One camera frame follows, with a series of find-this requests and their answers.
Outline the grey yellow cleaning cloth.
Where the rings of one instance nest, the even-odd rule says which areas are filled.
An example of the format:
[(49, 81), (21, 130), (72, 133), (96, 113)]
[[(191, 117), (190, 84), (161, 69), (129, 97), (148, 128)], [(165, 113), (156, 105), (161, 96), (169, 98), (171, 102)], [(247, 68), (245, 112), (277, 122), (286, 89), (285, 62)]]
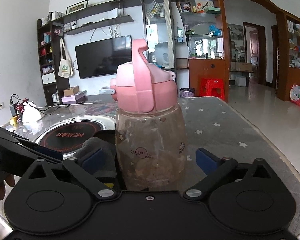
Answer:
[(96, 132), (74, 153), (74, 157), (80, 167), (116, 192), (127, 189), (116, 155), (113, 129)]

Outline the pink lidded water bottle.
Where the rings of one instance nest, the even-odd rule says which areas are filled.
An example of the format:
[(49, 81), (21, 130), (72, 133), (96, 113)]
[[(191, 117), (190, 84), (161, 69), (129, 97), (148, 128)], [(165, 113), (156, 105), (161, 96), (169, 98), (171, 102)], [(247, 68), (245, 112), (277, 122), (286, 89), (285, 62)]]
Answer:
[(175, 73), (149, 63), (144, 39), (132, 41), (132, 60), (117, 68), (101, 94), (117, 102), (115, 145), (129, 190), (175, 182), (187, 157), (186, 127)]

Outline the built-in induction cooktop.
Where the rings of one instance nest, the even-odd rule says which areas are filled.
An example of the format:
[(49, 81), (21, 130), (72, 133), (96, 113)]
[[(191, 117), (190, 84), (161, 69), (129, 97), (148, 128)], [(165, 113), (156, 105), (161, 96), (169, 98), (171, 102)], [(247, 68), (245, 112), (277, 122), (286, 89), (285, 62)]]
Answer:
[(115, 119), (104, 115), (85, 115), (60, 121), (39, 135), (35, 143), (70, 158), (83, 143), (99, 131), (115, 128)]

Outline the grey star tablecloth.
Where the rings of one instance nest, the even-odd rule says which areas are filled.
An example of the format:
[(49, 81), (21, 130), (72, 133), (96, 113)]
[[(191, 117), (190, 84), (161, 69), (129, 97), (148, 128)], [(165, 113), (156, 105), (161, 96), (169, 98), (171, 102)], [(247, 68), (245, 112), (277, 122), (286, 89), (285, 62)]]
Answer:
[[(287, 157), (252, 123), (238, 111), (218, 98), (179, 99), (187, 133), (187, 165), (185, 177), (173, 187), (185, 190), (198, 182), (204, 173), (194, 163), (196, 149), (203, 147), (218, 157), (232, 157), (240, 163), (250, 163), (256, 158), (265, 159), (278, 174), (296, 201), (296, 215), (289, 231), (300, 239), (300, 173)], [(22, 137), (36, 141), (51, 127), (70, 121), (108, 121), (108, 129), (114, 128), (117, 103), (99, 97), (95, 103), (53, 107), (53, 115), (44, 116), (38, 122), (5, 124), (5, 128)]]

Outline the brown cardboard box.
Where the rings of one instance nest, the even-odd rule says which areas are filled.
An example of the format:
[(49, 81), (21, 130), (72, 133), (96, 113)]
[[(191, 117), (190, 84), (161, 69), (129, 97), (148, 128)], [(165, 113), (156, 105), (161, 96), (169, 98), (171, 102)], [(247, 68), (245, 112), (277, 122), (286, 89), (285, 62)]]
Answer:
[(63, 90), (64, 96), (72, 96), (79, 93), (79, 87), (69, 87), (68, 89)]

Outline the red plastic stool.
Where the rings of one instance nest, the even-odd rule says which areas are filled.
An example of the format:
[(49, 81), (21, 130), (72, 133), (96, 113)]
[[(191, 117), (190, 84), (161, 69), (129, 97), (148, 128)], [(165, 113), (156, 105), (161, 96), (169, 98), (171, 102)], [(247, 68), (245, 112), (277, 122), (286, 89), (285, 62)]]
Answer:
[(214, 96), (224, 100), (225, 97), (223, 80), (207, 79), (202, 77), (200, 80), (199, 96)]

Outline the purple patterned waste bin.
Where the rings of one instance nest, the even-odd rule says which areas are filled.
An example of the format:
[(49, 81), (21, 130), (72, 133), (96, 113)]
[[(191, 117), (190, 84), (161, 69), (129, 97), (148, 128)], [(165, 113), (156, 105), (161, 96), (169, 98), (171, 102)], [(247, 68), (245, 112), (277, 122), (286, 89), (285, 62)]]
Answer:
[(179, 89), (181, 98), (191, 98), (194, 97), (195, 89), (194, 88), (181, 88)]

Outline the white canvas tote bag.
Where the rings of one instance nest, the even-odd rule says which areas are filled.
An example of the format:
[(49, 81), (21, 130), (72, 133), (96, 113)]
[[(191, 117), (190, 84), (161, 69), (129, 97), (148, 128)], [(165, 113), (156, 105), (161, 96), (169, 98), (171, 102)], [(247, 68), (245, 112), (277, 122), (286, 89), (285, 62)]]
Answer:
[(61, 60), (59, 63), (58, 75), (64, 78), (70, 78), (74, 74), (72, 68), (72, 61), (68, 50), (65, 46), (64, 40), (62, 38), (60, 39), (60, 55)]

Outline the black flat television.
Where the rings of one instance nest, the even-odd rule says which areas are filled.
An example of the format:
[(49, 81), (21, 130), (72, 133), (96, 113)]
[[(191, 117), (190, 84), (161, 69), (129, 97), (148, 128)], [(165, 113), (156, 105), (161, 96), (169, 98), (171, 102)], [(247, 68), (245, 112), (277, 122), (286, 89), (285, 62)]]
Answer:
[(132, 60), (131, 45), (132, 38), (122, 36), (76, 46), (79, 77), (115, 74), (119, 65)]

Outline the brown wooden display cabinet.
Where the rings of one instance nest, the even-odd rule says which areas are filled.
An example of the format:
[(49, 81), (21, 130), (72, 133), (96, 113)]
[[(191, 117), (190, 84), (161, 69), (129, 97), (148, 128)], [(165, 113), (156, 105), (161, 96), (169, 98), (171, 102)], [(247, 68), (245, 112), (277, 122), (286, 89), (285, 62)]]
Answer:
[(201, 79), (221, 79), (229, 97), (230, 45), (224, 0), (176, 0), (185, 29), (189, 87), (200, 94)]

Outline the framed picture on shelf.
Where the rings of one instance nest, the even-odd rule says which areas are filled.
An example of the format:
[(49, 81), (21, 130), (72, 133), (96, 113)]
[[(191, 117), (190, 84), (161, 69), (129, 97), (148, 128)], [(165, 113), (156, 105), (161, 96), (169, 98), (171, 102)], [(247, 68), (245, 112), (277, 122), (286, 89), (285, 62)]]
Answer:
[(80, 10), (85, 9), (88, 6), (88, 2), (89, 2), (89, 0), (84, 0), (84, 1), (81, 1), (76, 4), (68, 6), (66, 9), (66, 15), (70, 15), (74, 12), (78, 12)]

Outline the black wall shelf unit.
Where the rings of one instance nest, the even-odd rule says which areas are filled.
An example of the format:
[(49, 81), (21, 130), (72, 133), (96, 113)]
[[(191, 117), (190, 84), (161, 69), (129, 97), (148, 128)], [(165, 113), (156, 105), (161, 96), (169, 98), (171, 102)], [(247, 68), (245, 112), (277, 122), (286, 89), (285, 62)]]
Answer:
[(104, 99), (120, 64), (130, 61), (131, 43), (147, 41), (145, 55), (158, 68), (176, 71), (173, 0), (88, 0), (50, 12), (38, 21), (38, 53), (46, 103), (77, 103), (64, 93), (78, 87), (81, 102)]

